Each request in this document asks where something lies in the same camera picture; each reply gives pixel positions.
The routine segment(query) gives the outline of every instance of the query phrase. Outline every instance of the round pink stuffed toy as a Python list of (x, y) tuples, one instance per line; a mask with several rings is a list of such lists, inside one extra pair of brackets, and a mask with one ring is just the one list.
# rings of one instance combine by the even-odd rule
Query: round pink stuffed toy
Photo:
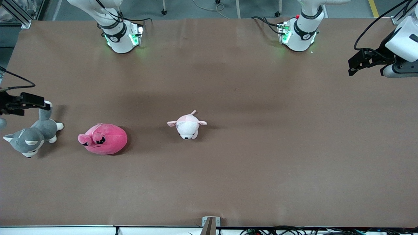
[(99, 123), (78, 136), (80, 144), (96, 154), (109, 155), (122, 150), (128, 142), (126, 132), (115, 125)]

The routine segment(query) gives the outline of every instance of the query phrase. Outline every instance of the brown table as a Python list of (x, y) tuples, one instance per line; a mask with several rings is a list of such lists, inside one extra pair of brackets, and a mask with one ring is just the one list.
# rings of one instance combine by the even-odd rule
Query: brown table
[[(418, 79), (347, 73), (371, 21), (324, 20), (302, 53), (250, 19), (155, 21), (128, 54), (95, 22), (33, 22), (8, 69), (65, 128), (31, 159), (0, 141), (0, 224), (416, 226)], [(182, 140), (166, 122), (194, 109), (209, 125)], [(36, 119), (7, 116), (3, 134)], [(127, 130), (122, 154), (77, 142), (97, 123)]]

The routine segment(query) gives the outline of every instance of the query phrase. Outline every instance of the small white and pink plush toy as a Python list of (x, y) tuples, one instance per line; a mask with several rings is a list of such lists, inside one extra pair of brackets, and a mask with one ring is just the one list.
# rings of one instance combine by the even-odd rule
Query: small white and pink plush toy
[(177, 121), (167, 122), (167, 125), (170, 127), (176, 127), (178, 134), (185, 140), (194, 140), (197, 137), (197, 129), (200, 125), (207, 125), (205, 121), (199, 121), (193, 114), (196, 113), (196, 110), (191, 114), (181, 116)]

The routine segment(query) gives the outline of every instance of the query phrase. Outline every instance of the plush toy eye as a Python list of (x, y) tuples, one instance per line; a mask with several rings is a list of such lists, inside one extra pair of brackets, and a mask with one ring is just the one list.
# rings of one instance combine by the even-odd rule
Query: plush toy eye
[(96, 141), (96, 144), (103, 144), (106, 141), (105, 136), (100, 141)]

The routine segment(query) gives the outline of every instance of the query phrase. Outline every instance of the tiled floor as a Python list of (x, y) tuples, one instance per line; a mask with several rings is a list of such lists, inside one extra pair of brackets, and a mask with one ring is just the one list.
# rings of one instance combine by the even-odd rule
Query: tiled floor
[[(205, 8), (214, 9), (214, 0), (195, 0)], [(351, 0), (344, 5), (326, 7), (330, 18), (369, 18), (373, 17), (371, 2), (375, 2), (379, 14), (395, 6), (401, 0)], [(274, 18), (278, 10), (278, 0), (221, 0), (222, 13), (229, 18), (250, 18), (260, 16)], [(152, 18), (154, 20), (172, 20), (183, 18), (221, 18), (216, 12), (198, 8), (192, 0), (166, 0), (167, 14), (162, 15), (162, 0), (125, 0), (121, 6), (124, 16), (131, 19)], [(283, 0), (282, 16), (294, 16), (301, 11), (297, 0)], [(43, 20), (93, 20), (84, 11), (70, 5), (67, 0), (50, 0)], [(0, 47), (14, 46), (19, 27), (0, 27)], [(0, 48), (0, 65), (6, 66), (13, 49)]]

